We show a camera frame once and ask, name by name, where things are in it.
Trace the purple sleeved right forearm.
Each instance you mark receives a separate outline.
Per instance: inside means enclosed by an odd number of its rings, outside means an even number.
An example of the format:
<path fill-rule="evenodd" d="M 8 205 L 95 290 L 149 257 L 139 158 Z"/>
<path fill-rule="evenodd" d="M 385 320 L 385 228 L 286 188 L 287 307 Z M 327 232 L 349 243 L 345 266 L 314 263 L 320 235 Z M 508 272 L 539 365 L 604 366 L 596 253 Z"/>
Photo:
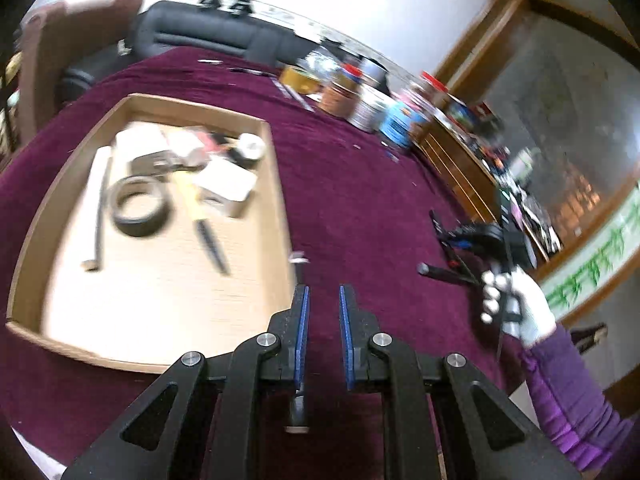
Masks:
<path fill-rule="evenodd" d="M 581 472 L 639 477 L 639 419 L 615 411 L 563 327 L 522 352 L 539 427 Z"/>

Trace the white gloved right hand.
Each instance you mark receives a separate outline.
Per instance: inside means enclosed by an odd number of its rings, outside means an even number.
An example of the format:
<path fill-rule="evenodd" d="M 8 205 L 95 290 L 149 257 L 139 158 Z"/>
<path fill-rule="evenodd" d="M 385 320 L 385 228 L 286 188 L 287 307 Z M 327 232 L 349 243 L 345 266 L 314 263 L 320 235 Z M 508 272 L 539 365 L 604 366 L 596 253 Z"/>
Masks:
<path fill-rule="evenodd" d="M 484 324 L 498 321 L 500 301 L 505 299 L 506 305 L 514 308 L 511 312 L 518 315 L 518 329 L 506 333 L 518 338 L 525 348 L 533 347 L 555 332 L 555 317 L 544 292 L 519 266 L 509 273 L 485 271 L 482 284 L 483 311 L 480 319 Z"/>

